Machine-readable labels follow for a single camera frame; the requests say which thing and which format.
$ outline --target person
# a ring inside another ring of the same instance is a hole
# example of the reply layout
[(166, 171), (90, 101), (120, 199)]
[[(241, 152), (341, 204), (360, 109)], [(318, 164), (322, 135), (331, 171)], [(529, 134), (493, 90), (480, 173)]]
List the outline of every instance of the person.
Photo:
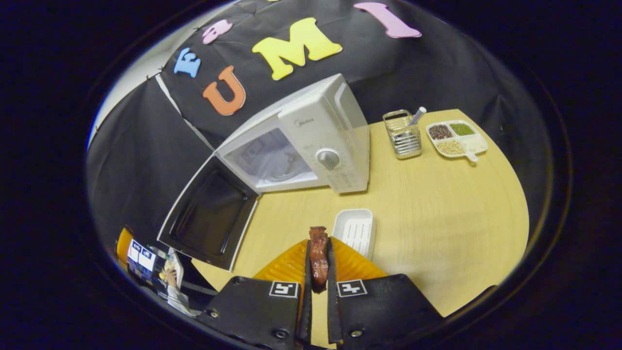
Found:
[(190, 308), (190, 302), (188, 300), (188, 296), (179, 291), (179, 287), (177, 286), (177, 271), (175, 268), (168, 268), (165, 270), (166, 282), (167, 282), (167, 293), (168, 304), (173, 306), (175, 309), (180, 311), (181, 313), (190, 316), (192, 318), (197, 317), (201, 314), (201, 311), (193, 310)]

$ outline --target foam letter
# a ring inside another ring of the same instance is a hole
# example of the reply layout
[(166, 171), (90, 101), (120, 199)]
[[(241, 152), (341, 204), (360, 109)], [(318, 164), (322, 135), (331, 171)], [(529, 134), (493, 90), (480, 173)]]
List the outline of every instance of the foam letter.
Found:
[(226, 19), (222, 19), (214, 23), (205, 32), (203, 32), (203, 43), (209, 44), (210, 42), (213, 42), (219, 35), (223, 35), (228, 32), (231, 27), (233, 27), (233, 25)]
[(354, 4), (357, 9), (365, 10), (374, 16), (387, 29), (386, 35), (394, 38), (401, 37), (420, 37), (421, 32), (410, 28), (401, 19), (397, 18), (393, 12), (387, 9), (387, 5), (380, 2), (359, 2)]
[(246, 92), (239, 83), (238, 79), (233, 75), (233, 66), (223, 69), (218, 75), (219, 80), (224, 80), (230, 89), (233, 91), (233, 99), (230, 102), (225, 101), (220, 92), (216, 89), (216, 82), (212, 82), (207, 85), (207, 88), (203, 91), (203, 97), (207, 98), (214, 109), (222, 115), (232, 115), (237, 110), (242, 108), (244, 101), (246, 101)]
[(305, 65), (305, 49), (309, 50), (310, 60), (321, 60), (342, 50), (315, 25), (315, 18), (301, 19), (289, 27), (289, 41), (267, 37), (253, 46), (253, 52), (264, 56), (270, 68), (272, 79), (279, 80), (294, 71), (294, 68), (283, 63), (286, 59), (293, 64)]
[(197, 55), (189, 51), (190, 48), (186, 47), (179, 53), (177, 63), (175, 63), (175, 68), (173, 68), (173, 73), (184, 72), (190, 74), (190, 76), (194, 78), (197, 76), (198, 66), (201, 65), (201, 59), (193, 61), (193, 59), (197, 58)]

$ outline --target white microwave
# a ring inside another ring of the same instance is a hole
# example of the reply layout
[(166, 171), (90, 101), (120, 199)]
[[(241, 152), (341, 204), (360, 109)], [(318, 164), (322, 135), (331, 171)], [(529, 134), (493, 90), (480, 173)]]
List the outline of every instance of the white microwave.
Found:
[(341, 74), (263, 109), (229, 136), (188, 182), (158, 240), (231, 270), (257, 197), (330, 186), (364, 191), (369, 126)]

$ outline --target letter m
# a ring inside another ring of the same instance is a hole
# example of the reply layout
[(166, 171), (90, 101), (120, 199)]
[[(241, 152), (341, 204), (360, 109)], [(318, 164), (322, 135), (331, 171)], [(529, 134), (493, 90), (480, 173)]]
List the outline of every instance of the letter m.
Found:
[(305, 65), (305, 50), (309, 50), (310, 60), (321, 60), (342, 50), (315, 25), (315, 18), (301, 19), (289, 27), (289, 41), (267, 37), (253, 46), (253, 52), (264, 56), (270, 68), (272, 79), (279, 80), (294, 71), (292, 65), (283, 63), (286, 59), (293, 64)]

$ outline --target white wall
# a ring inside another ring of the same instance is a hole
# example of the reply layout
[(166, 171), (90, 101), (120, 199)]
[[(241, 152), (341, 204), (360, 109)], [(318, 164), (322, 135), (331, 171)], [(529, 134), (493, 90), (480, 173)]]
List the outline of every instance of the white wall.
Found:
[(96, 128), (99, 128), (101, 122), (106, 118), (108, 113), (116, 106), (121, 99), (130, 91), (134, 90), (139, 84), (145, 81), (147, 76), (154, 76), (160, 72), (160, 67), (164, 66), (170, 56), (177, 48), (195, 33), (197, 27), (201, 27), (207, 23), (209, 18), (217, 14), (229, 4), (222, 5), (212, 11), (198, 16), (188, 24), (177, 29), (167, 37), (162, 39), (156, 45), (151, 47), (147, 52), (142, 54), (134, 63), (132, 63), (125, 72), (119, 74), (119, 78), (101, 104), (100, 110), (95, 116), (91, 135), (88, 138), (88, 144), (91, 144)]

